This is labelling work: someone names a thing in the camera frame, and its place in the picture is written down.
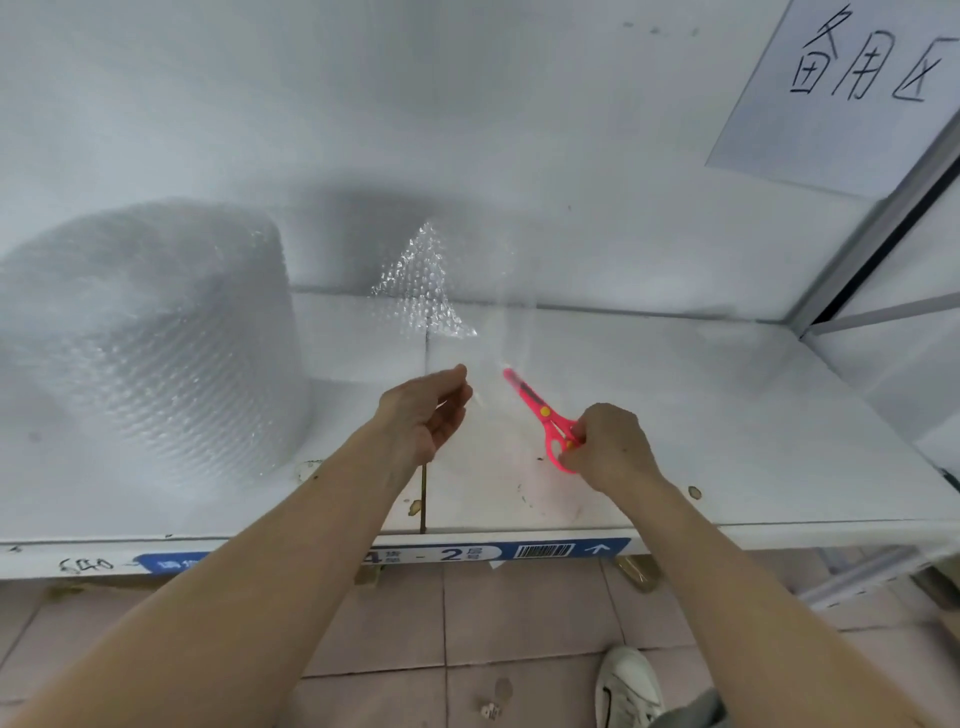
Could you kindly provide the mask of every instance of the blue label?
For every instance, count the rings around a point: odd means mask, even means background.
[[[565,539],[559,541],[500,541],[487,544],[431,544],[430,546],[375,546],[363,563],[430,564],[442,561],[513,561],[614,556],[631,540]],[[134,561],[150,573],[180,573],[194,566],[209,551],[144,553]]]

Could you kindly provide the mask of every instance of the white shoe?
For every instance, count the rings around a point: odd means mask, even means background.
[[[647,728],[663,714],[657,674],[638,649],[614,647],[607,653],[594,705],[597,728]]]

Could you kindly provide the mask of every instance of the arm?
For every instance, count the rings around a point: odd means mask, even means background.
[[[471,393],[463,366],[387,392],[291,496],[132,610],[11,728],[269,726]]]
[[[634,523],[737,728],[935,728],[900,689],[660,474],[631,412],[595,404],[564,464]]]

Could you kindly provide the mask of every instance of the person's left hand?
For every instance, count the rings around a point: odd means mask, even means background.
[[[372,422],[396,437],[400,462],[411,469],[429,463],[467,415],[473,396],[467,367],[458,364],[388,390]]]

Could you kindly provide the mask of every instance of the forearm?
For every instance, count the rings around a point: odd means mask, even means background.
[[[933,728],[679,490],[653,478],[623,492],[618,505],[670,580],[738,728]]]
[[[270,725],[412,474],[384,456],[386,437],[358,431],[273,511],[133,610],[13,726]]]

